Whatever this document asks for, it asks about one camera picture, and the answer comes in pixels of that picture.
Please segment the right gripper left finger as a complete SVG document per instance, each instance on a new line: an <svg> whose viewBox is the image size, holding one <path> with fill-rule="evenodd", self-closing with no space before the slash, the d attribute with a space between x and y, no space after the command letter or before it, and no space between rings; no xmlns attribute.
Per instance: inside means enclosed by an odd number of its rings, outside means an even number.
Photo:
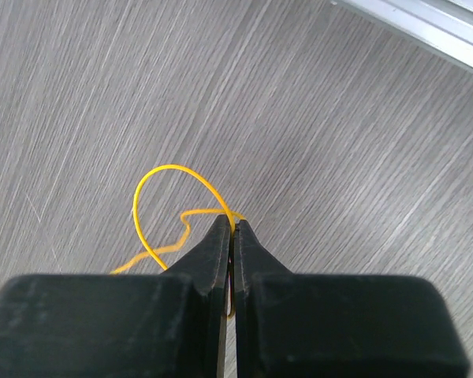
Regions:
<svg viewBox="0 0 473 378"><path fill-rule="evenodd" d="M221 377L231 229L158 275L15 276L0 289L0 377Z"/></svg>

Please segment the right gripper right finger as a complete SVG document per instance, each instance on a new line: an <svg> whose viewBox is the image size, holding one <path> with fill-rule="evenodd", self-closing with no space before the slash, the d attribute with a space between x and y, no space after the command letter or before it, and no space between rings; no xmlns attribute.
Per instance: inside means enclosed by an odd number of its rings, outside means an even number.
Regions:
<svg viewBox="0 0 473 378"><path fill-rule="evenodd" d="M416 276L299 274L238 224L240 377L466 377L470 362L436 287Z"/></svg>

